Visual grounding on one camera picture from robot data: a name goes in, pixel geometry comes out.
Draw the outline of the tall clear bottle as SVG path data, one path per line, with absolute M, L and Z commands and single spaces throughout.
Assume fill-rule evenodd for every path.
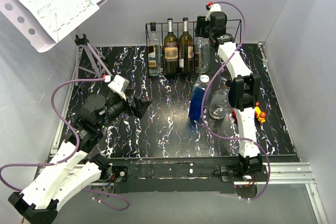
M 196 73 L 208 73 L 210 46 L 207 38 L 196 37 L 194 47 L 194 69 Z

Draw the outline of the blue square glass bottle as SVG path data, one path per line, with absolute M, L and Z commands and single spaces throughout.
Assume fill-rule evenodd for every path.
M 202 100 L 210 78 L 206 74 L 200 75 L 193 85 L 192 97 L 188 117 L 191 121 L 198 122 L 201 117 Z

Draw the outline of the clear round bottle cork stopper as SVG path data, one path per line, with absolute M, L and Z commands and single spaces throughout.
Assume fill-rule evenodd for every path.
M 230 80 L 226 81 L 224 87 L 214 93 L 209 107 L 209 115 L 212 118 L 221 120 L 231 114 L 232 109 L 228 100 L 231 84 Z

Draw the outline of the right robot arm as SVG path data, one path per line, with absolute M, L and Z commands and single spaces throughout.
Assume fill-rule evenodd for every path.
M 251 180 L 263 167 L 259 147 L 256 145 L 255 107 L 259 100 L 260 75 L 253 73 L 244 63 L 239 47 L 231 34 L 226 32 L 227 16 L 220 10 L 210 10 L 198 16 L 195 28 L 197 37 L 208 38 L 210 45 L 224 60 L 232 84 L 228 101 L 233 108 L 239 134 L 237 173 L 242 180 Z

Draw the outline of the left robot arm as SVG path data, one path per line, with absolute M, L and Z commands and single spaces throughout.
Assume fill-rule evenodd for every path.
M 103 138 L 103 128 L 120 114 L 143 118 L 151 100 L 113 93 L 109 99 L 101 94 L 87 97 L 69 132 L 54 157 L 25 189 L 12 193 L 8 201 L 29 223 L 52 223 L 62 206 L 86 186 L 108 182 L 115 176 L 112 163 L 100 154 L 88 154 Z

